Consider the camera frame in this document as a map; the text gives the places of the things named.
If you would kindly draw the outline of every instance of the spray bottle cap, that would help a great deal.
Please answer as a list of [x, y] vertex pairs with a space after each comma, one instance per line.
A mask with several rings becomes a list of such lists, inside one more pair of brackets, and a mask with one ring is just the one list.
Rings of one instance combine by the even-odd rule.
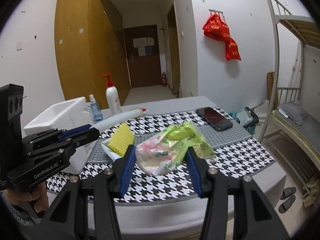
[[91, 101], [92, 103], [95, 103], [95, 102], [96, 102], [96, 100], [94, 99], [93, 94], [89, 95], [89, 97], [90, 97], [90, 101]]
[[108, 78], [108, 81], [107, 81], [107, 87], [108, 87], [108, 88], [109, 88], [109, 87], [113, 87], [113, 82], [112, 82], [112, 80], [110, 79], [110, 74], [104, 75], [104, 76], [102, 76], [102, 77]]

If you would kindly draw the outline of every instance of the white tube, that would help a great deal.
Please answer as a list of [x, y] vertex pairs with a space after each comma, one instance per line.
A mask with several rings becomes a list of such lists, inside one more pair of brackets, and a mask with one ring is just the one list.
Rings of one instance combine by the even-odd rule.
[[101, 122], [95, 123], [94, 125], [92, 125], [92, 127], [98, 129], [100, 134], [102, 134], [105, 130], [110, 129], [111, 127], [115, 126], [118, 123], [122, 123], [129, 119], [142, 116], [142, 115], [143, 115], [142, 108], [135, 108], [121, 114], [115, 114], [114, 116], [109, 117], [105, 120], [102, 120]]

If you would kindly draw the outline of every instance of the gray slipper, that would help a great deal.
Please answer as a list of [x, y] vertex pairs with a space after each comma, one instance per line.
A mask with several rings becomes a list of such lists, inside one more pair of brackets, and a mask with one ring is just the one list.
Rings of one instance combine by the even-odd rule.
[[292, 195], [289, 197], [286, 201], [284, 201], [280, 206], [279, 206], [279, 212], [281, 214], [285, 213], [288, 211], [289, 208], [291, 208], [292, 204], [296, 201], [296, 196]]
[[286, 198], [292, 196], [294, 193], [297, 192], [296, 187], [287, 187], [283, 190], [283, 193], [280, 197], [281, 200], [285, 200]]

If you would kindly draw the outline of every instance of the human hand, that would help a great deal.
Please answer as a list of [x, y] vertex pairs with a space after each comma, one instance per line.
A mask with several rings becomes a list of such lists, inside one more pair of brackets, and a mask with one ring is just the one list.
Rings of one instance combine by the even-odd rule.
[[34, 209], [37, 213], [46, 211], [49, 208], [47, 189], [44, 182], [39, 184], [31, 193], [20, 192], [15, 188], [5, 189], [4, 196], [12, 205], [19, 206], [22, 209], [25, 209], [25, 203], [31, 200], [35, 200]]

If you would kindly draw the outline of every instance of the wooden cabinet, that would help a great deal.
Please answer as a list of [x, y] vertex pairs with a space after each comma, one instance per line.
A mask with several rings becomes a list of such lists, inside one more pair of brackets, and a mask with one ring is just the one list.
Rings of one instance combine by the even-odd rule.
[[55, 48], [65, 99], [85, 96], [89, 101], [94, 94], [100, 107], [108, 108], [101, 76], [110, 73], [124, 103], [130, 81], [123, 22], [110, 0], [58, 0]]

